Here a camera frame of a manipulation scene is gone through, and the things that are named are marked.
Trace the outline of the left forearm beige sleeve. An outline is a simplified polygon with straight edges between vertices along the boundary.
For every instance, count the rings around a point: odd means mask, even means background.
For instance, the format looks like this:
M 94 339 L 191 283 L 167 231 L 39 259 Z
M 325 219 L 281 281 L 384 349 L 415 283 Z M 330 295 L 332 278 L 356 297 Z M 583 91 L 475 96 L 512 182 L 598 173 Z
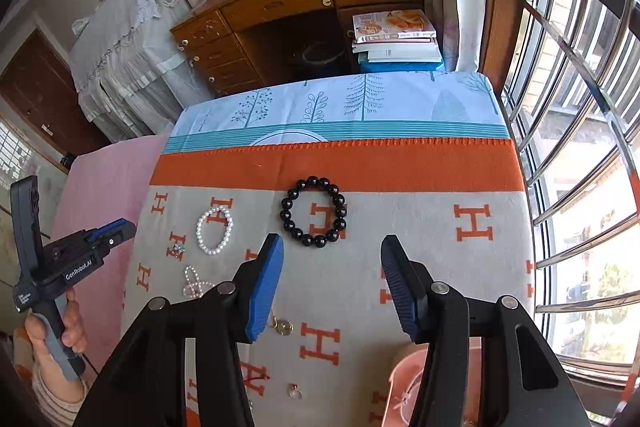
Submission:
M 19 327 L 13 332 L 13 367 L 18 378 L 26 386 L 27 393 L 35 400 L 38 409 L 51 426 L 71 426 L 84 403 L 90 386 L 83 379 L 62 383 L 81 390 L 78 401 L 63 400 L 60 393 L 53 391 L 46 384 L 42 376 L 42 369 L 36 360 L 34 348 L 30 342 L 26 329 Z

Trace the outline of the person's left hand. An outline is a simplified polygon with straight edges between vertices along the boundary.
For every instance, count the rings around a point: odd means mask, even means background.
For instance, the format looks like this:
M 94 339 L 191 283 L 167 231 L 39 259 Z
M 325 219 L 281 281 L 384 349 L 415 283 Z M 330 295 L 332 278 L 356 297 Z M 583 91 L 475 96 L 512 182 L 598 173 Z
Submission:
M 64 324 L 61 338 L 63 345 L 72 349 L 75 355 L 82 355 L 87 348 L 88 338 L 73 288 L 66 291 L 66 308 L 62 320 Z M 25 329 L 39 365 L 43 369 L 60 369 L 60 365 L 46 346 L 47 329 L 43 321 L 29 312 L 25 320 Z

